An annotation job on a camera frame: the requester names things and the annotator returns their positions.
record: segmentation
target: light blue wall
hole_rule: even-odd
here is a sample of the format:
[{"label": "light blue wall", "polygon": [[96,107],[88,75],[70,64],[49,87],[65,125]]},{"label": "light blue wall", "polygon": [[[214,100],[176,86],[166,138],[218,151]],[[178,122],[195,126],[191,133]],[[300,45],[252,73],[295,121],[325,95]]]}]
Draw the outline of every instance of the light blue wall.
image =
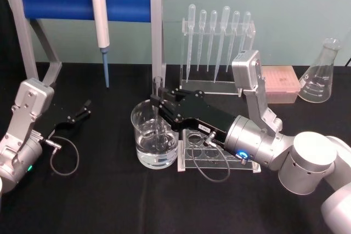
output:
[{"label": "light blue wall", "polygon": [[[256,25],[254,49],[264,64],[308,65],[326,37],[343,39],[351,27],[350,0],[163,0],[165,55],[169,64],[179,64],[181,19],[190,3],[197,10],[251,11]],[[100,62],[92,21],[46,20],[47,32],[64,62]],[[111,22],[109,60],[113,63],[151,63],[150,25]],[[45,61],[39,42],[33,38],[35,56]],[[336,65],[351,56],[347,47]]]}]

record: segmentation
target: erlenmeyer flask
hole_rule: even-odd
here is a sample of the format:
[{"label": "erlenmeyer flask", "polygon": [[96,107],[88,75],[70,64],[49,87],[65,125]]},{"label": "erlenmeyer flask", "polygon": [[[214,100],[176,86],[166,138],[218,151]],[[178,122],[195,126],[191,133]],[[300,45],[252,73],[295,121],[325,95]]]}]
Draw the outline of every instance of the erlenmeyer flask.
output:
[{"label": "erlenmeyer flask", "polygon": [[324,102],[331,95],[335,57],[340,50],[340,41],[327,38],[316,61],[300,78],[299,96],[309,102]]}]

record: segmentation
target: black tablecloth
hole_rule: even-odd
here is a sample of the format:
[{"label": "black tablecloth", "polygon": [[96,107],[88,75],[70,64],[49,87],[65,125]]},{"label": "black tablecloth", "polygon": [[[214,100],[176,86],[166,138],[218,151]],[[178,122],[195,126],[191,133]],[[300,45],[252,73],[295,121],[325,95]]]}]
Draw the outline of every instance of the black tablecloth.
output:
[{"label": "black tablecloth", "polygon": [[[45,65],[39,66],[40,73]],[[305,67],[296,67],[299,75]],[[5,133],[19,83],[19,68],[1,70],[0,131]],[[179,85],[179,66],[168,66],[166,85]],[[81,155],[73,176],[52,173],[52,149],[43,155],[11,193],[2,197],[0,233],[331,233],[320,206],[332,194],[322,182],[308,196],[297,196],[279,183],[277,172],[233,171],[222,184],[197,170],[177,172],[143,167],[136,156],[130,112],[151,92],[151,67],[110,65],[111,88],[104,88],[101,65],[64,64],[49,111],[37,122],[49,130],[92,100],[92,116],[71,135]],[[351,69],[335,67],[332,97],[323,104],[297,99],[270,105],[282,119],[283,133],[310,130],[351,143]],[[208,103],[234,115],[248,116],[235,96],[206,95]],[[72,168],[74,156],[58,157]],[[210,171],[221,177],[224,171]]]}]

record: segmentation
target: pink tip box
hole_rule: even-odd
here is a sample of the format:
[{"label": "pink tip box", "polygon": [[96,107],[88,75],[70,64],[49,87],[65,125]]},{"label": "pink tip box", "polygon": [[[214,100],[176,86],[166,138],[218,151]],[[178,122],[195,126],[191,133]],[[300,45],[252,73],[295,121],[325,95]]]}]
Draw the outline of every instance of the pink tip box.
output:
[{"label": "pink tip box", "polygon": [[262,66],[269,104],[293,104],[300,92],[300,83],[292,66]]}]

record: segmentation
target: dropper rack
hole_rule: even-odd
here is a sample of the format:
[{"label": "dropper rack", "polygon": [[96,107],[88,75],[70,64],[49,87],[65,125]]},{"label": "dropper rack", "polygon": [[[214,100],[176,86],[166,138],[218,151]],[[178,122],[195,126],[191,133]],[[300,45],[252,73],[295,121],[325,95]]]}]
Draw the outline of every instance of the dropper rack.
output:
[{"label": "dropper rack", "polygon": [[[231,21],[233,12],[230,14],[229,21]],[[232,22],[229,22],[224,36],[224,45],[222,49],[221,56],[221,66],[219,68],[219,76],[225,76],[225,80],[216,80],[214,82],[214,65],[213,63],[217,57],[217,51],[220,37],[220,14],[219,19],[216,23],[216,28],[214,30],[214,39],[213,39],[213,48],[211,52],[210,58],[210,70],[206,70],[207,65],[207,50],[208,50],[208,39],[211,34],[209,15],[207,15],[207,22],[205,23],[205,30],[203,32],[203,41],[202,41],[202,51],[201,51],[201,65],[199,71],[197,70],[197,53],[198,53],[198,39],[200,33],[199,27],[199,17],[200,13],[196,13],[194,33],[193,33],[193,46],[191,47],[191,70],[189,74],[189,79],[186,81],[186,61],[188,55],[188,37],[189,37],[189,27],[188,21],[183,18],[182,21],[182,48],[181,48],[181,60],[180,60],[180,88],[186,90],[202,90],[207,94],[226,94],[226,95],[241,95],[241,91],[235,88],[233,72],[231,69],[231,61],[235,58],[239,50],[239,43],[244,37],[244,45],[242,50],[251,50],[253,46],[253,41],[256,35],[256,29],[252,20],[249,21],[248,24],[244,25],[242,21],[238,23],[236,29],[236,35],[234,39],[234,47],[231,52],[230,63],[228,67],[228,71],[226,71],[227,67],[227,56],[228,56],[228,45],[230,37],[233,36],[232,31]]]}]

